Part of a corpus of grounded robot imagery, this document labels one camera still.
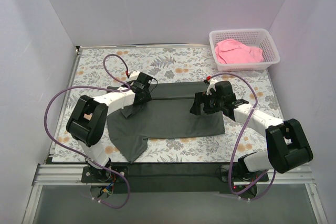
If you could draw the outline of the dark grey t shirt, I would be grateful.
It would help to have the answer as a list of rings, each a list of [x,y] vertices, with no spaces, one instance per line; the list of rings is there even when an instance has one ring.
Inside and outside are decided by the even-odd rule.
[[[224,134],[220,112],[196,116],[190,113],[195,94],[204,92],[203,82],[159,84],[152,100],[130,105],[107,116],[110,141],[133,163],[148,146],[149,138],[208,137]]]

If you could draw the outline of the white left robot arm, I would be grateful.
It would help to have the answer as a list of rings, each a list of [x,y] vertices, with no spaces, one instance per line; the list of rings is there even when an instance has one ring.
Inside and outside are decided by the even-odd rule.
[[[130,90],[118,88],[114,92],[97,97],[83,95],[79,98],[66,125],[66,130],[77,140],[86,155],[90,173],[105,182],[111,173],[111,160],[104,151],[101,138],[106,119],[111,113],[128,106],[142,105],[151,101],[149,88],[133,87]]]

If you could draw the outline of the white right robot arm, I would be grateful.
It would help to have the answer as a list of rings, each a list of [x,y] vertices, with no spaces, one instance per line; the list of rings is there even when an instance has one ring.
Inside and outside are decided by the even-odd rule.
[[[243,123],[266,139],[267,149],[240,157],[233,165],[236,176],[273,169],[281,174],[313,159],[313,153],[300,122],[270,116],[235,94],[227,96],[213,91],[195,94],[190,113],[200,115],[222,112],[233,121]]]

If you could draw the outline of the floral patterned table mat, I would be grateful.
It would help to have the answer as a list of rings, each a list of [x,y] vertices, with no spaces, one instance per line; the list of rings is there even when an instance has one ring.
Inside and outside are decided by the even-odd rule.
[[[58,144],[50,152],[54,163],[82,163],[82,148],[66,131],[66,123],[78,98],[103,94],[108,86],[126,79],[125,69],[140,70],[158,83],[202,81],[217,67],[208,47],[154,47],[84,49],[72,72],[71,86],[57,135]],[[232,84],[236,97],[257,103],[259,110],[280,118],[280,106],[266,70],[243,71],[236,77],[221,76]],[[252,129],[224,118],[225,134],[212,137],[148,140],[147,150],[138,162],[227,162],[266,149],[266,140]]]

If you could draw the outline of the pink t shirt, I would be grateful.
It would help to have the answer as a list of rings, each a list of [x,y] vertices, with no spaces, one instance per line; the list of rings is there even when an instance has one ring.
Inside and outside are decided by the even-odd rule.
[[[218,42],[215,46],[215,54],[221,64],[260,63],[264,61],[261,48],[246,46],[234,39]]]

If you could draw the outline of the white plastic laundry basket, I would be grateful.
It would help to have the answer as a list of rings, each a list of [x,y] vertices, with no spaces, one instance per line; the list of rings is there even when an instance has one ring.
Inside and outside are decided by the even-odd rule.
[[[209,42],[218,71],[265,70],[280,62],[274,40],[265,29],[215,30]]]

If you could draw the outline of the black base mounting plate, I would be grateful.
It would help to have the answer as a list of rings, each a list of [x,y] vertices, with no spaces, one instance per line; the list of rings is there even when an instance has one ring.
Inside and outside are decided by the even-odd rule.
[[[114,193],[127,192],[126,178],[132,193],[219,192],[229,194],[228,163],[112,163],[122,175],[95,172],[83,168],[81,182],[104,185],[114,182]]]

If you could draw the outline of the aluminium frame rail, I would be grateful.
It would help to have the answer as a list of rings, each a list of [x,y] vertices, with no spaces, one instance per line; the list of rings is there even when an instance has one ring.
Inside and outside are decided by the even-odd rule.
[[[84,164],[38,165],[33,185],[84,185]],[[274,184],[314,184],[310,166],[304,164],[284,174],[277,173]]]

